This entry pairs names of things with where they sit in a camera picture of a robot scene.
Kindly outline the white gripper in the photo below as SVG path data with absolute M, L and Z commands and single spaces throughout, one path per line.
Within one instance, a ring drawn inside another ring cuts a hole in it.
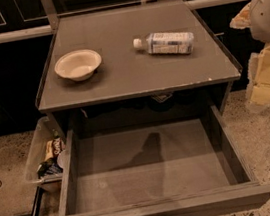
M 270 42 L 270 0 L 251 0 L 230 21 L 235 29 L 251 28 L 254 39 Z M 251 53 L 248 65 L 249 84 L 246 87 L 246 103 L 249 110 L 267 108 L 270 105 L 270 43 L 260 53 Z

